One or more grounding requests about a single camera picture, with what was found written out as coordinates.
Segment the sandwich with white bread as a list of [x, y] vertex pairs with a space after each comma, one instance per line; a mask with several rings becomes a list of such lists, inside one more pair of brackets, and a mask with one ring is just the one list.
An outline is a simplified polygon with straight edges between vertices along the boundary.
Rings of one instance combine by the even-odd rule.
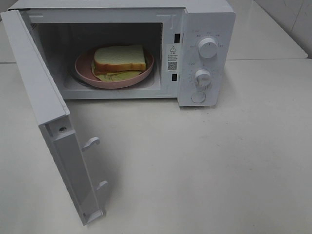
[[101, 81], [121, 81], [146, 71], [142, 45], [109, 46], [95, 50], [92, 74]]

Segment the pink plate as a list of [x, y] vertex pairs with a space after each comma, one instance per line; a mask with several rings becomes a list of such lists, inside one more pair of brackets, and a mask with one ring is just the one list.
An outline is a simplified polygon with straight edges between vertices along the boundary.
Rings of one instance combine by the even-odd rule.
[[93, 57], [97, 48], [81, 54], [75, 61], [75, 70], [80, 80], [100, 89], [121, 89], [138, 84], [152, 72], [155, 59], [147, 50], [144, 51], [147, 69], [145, 71], [124, 71], [118, 74], [95, 75]]

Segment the white microwave door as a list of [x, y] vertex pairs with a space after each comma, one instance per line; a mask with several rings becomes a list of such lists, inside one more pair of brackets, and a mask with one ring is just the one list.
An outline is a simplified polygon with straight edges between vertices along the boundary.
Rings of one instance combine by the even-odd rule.
[[108, 182], [92, 184], [84, 156], [100, 140], [92, 137], [80, 145], [70, 111], [46, 65], [42, 44], [27, 13], [10, 10], [1, 17], [40, 132], [86, 225], [106, 214], [104, 191]]

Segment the white lower microwave knob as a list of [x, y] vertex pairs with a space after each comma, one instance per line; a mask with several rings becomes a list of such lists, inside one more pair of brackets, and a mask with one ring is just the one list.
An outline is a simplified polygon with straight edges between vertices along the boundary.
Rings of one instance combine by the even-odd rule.
[[212, 82], [212, 75], [206, 69], [200, 69], [195, 72], [195, 84], [198, 87], [207, 87]]

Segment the white microwave knob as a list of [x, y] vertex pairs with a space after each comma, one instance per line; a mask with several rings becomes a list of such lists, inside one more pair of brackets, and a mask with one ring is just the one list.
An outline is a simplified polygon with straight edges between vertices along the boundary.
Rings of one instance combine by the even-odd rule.
[[212, 82], [212, 75], [206, 69], [200, 69], [195, 72], [195, 84], [198, 87], [207, 87]]
[[214, 37], [205, 37], [198, 43], [198, 51], [202, 58], [214, 57], [218, 51], [218, 42]]

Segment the white microwave oven body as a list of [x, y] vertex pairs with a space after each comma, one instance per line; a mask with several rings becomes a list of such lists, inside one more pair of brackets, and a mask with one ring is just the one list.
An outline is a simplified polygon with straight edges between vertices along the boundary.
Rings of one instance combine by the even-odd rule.
[[[225, 0], [19, 0], [7, 11], [26, 12], [42, 44], [47, 67], [63, 99], [176, 98], [180, 106], [217, 103], [235, 12]], [[217, 54], [202, 58], [198, 43], [218, 42]], [[98, 46], [141, 44], [155, 59], [149, 89], [67, 89], [63, 82], [77, 57]], [[212, 82], [195, 84], [208, 70]], [[191, 96], [204, 92], [194, 103]]]

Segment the white upper microwave knob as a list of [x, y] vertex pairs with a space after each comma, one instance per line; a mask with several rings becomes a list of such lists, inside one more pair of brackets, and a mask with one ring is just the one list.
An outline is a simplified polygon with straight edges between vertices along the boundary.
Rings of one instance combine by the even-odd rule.
[[198, 51], [202, 58], [214, 57], [218, 51], [218, 42], [214, 37], [205, 37], [198, 43]]

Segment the glass microwave turntable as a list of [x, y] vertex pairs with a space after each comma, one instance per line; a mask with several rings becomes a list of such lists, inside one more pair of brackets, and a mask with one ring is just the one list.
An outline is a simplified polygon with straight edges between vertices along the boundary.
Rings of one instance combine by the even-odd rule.
[[[154, 84], [156, 84], [158, 82], [155, 81], [155, 73], [154, 73], [154, 69], [152, 70], [152, 72], [147, 76], [147, 78], [145, 78], [144, 80], [142, 80], [141, 82], [128, 86], [128, 87], [123, 87], [121, 88], [121, 90], [131, 90], [131, 89], [149, 89], [150, 87], [154, 86]], [[81, 80], [78, 77], [78, 74], [76, 73], [76, 71], [74, 69], [70, 69], [68, 70], [68, 76], [67, 78], [64, 80], [63, 85], [67, 88], [67, 89], [98, 89], [98, 90], [106, 90], [106, 88], [98, 88], [95, 87], [93, 85], [90, 85], [88, 83], [86, 83], [85, 81]]]

